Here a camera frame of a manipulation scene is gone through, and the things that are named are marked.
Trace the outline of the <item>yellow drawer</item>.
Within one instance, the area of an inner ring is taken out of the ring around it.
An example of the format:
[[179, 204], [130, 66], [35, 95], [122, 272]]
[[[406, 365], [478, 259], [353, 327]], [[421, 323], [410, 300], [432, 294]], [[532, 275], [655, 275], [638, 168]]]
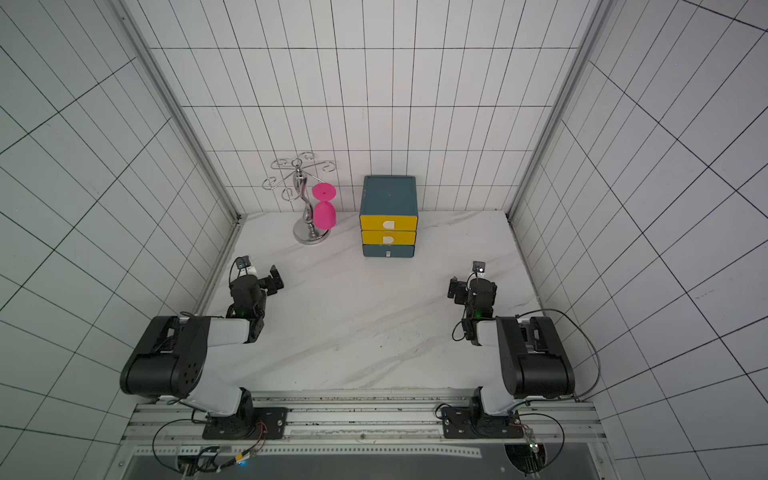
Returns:
[[414, 245], [415, 231], [363, 231], [365, 245]]
[[418, 217], [361, 215], [360, 224], [363, 231], [416, 231], [418, 227]]

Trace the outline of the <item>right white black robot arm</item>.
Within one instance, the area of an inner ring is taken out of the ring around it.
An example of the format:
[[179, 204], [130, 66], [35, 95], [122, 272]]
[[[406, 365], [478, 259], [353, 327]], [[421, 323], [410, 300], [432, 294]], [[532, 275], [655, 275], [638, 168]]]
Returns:
[[494, 381], [475, 390], [467, 407], [437, 409], [448, 439], [522, 439], [532, 435], [517, 410], [532, 400], [575, 393], [575, 376], [553, 321], [539, 310], [497, 316], [497, 285], [472, 274], [450, 280], [447, 297], [463, 307], [461, 339], [498, 353]]

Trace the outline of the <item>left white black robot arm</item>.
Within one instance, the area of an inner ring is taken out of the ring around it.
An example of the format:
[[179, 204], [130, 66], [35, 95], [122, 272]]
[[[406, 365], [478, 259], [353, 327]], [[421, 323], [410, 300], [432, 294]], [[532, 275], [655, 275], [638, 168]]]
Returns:
[[245, 270], [229, 282], [232, 304], [225, 316], [156, 316], [120, 376], [127, 395], [170, 396], [206, 414], [205, 440], [277, 440], [287, 409], [257, 408], [250, 391], [226, 383], [206, 366], [215, 347], [252, 344], [264, 328], [266, 299], [284, 287], [276, 267], [257, 277]]

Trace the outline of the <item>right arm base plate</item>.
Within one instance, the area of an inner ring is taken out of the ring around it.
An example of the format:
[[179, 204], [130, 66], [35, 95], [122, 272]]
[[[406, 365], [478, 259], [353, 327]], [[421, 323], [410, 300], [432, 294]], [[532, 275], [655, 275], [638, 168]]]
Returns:
[[525, 427], [516, 423], [515, 417], [488, 415], [474, 407], [441, 404], [435, 415], [446, 439], [522, 439], [525, 436]]

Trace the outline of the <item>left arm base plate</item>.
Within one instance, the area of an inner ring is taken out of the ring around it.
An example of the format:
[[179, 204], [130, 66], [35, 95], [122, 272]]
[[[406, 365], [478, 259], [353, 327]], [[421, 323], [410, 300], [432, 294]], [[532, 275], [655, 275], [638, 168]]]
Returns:
[[278, 440], [284, 436], [288, 409], [253, 408], [229, 417], [211, 417], [203, 430], [204, 440]]

